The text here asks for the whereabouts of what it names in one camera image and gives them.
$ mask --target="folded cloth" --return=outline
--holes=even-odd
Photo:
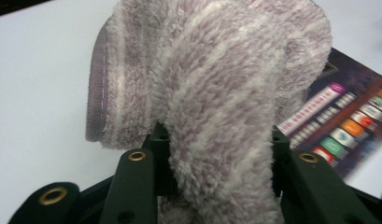
[[[157,120],[165,125],[182,196],[160,199],[160,223],[282,222],[271,131],[327,62],[321,9],[309,0],[125,0],[104,34],[103,68],[93,69],[105,71],[97,140],[139,147]]]

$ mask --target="brass ring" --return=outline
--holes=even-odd
[[[318,158],[315,155],[312,155],[310,153],[302,153],[299,155],[299,158],[307,162],[318,162]]]
[[[57,196],[55,196],[53,198],[48,197],[51,193],[56,193],[56,192],[59,193]],[[48,191],[43,193],[42,196],[39,197],[39,203],[41,203],[43,205],[51,205],[51,204],[57,203],[65,197],[67,192],[68,191],[63,187],[57,187],[54,189],[49,189]]]
[[[147,154],[144,152],[133,152],[132,154],[129,155],[129,160],[131,161],[142,161],[147,157]]]

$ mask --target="plush fabric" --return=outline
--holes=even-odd
[[[331,49],[309,0],[124,0],[106,28],[100,142],[139,147],[159,120],[183,198],[160,223],[280,223],[272,126],[300,108]]]

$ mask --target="white surface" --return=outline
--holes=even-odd
[[[122,152],[84,140],[92,47],[117,0],[56,0],[0,17],[0,223],[57,181],[85,189]],[[333,45],[382,74],[382,0],[317,0]],[[350,184],[382,190],[382,150]]]

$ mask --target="booklet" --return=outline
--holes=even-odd
[[[278,129],[346,179],[382,145],[382,76],[332,49],[304,107]]]

